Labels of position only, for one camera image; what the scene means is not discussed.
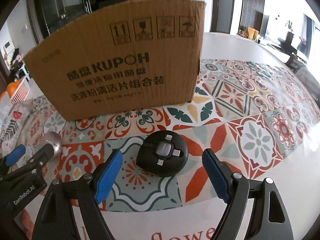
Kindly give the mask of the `person left hand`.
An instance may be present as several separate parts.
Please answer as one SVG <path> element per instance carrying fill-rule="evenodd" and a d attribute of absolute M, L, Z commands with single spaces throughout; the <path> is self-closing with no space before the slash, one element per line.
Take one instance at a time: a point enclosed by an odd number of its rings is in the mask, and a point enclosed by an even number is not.
<path fill-rule="evenodd" d="M 21 212 L 21 223 L 27 239 L 31 239 L 33 235 L 34 223 L 31 220 L 29 213 L 25 209 L 23 209 Z"/>

